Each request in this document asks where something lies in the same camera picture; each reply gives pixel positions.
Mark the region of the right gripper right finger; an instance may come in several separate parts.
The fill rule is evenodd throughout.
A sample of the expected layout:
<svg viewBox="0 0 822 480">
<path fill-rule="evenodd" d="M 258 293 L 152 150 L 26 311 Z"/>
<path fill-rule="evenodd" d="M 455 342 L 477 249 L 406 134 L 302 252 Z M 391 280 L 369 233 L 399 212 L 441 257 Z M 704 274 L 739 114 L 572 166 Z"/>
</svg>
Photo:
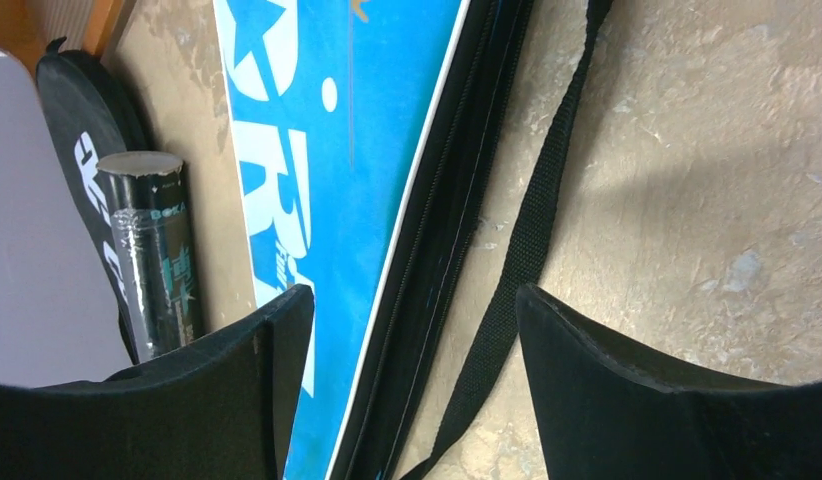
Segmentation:
<svg viewBox="0 0 822 480">
<path fill-rule="evenodd" d="M 689 363 L 534 285 L 516 317 L 553 479 L 822 479 L 822 380 L 789 386 Z"/>
</svg>

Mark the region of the black Crossway racket bag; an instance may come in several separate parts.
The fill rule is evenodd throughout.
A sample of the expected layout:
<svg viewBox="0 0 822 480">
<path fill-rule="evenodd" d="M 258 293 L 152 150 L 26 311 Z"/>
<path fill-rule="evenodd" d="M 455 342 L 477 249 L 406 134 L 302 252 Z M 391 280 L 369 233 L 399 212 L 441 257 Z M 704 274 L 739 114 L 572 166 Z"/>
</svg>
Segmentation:
<svg viewBox="0 0 822 480">
<path fill-rule="evenodd" d="M 35 66 L 47 128 L 74 205 L 95 247 L 118 307 L 118 326 L 130 361 L 139 363 L 125 285 L 113 240 L 109 184 L 99 174 L 104 157 L 147 150 L 151 143 L 136 102 L 100 60 L 51 40 Z"/>
</svg>

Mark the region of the black shuttlecock tube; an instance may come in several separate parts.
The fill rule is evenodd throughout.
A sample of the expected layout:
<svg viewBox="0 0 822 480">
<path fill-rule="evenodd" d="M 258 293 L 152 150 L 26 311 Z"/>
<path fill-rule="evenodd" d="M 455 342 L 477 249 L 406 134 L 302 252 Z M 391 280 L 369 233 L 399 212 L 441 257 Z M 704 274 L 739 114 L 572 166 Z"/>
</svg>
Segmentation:
<svg viewBox="0 0 822 480">
<path fill-rule="evenodd" d="M 138 361 L 205 334 L 185 162 L 132 151 L 99 161 Z"/>
</svg>

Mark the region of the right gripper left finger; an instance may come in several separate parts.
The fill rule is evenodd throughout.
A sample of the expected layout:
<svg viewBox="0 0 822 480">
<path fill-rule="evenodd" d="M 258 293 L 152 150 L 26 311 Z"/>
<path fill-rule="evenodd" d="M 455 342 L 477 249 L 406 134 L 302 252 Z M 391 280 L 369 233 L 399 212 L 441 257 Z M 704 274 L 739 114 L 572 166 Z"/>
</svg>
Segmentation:
<svg viewBox="0 0 822 480">
<path fill-rule="evenodd" d="M 312 333 L 296 285 L 101 382 L 0 385 L 0 479 L 279 479 Z"/>
</svg>

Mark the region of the blue racket bag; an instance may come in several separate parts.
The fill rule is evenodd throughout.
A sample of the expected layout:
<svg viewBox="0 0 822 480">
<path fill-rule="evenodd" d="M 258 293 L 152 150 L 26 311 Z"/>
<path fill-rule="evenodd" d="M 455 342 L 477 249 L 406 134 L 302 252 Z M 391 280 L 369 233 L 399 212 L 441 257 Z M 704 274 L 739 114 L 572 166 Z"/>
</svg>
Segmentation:
<svg viewBox="0 0 822 480">
<path fill-rule="evenodd" d="M 469 250 L 529 1 L 218 1 L 258 304 L 314 322 L 288 479 L 388 479 Z"/>
</svg>

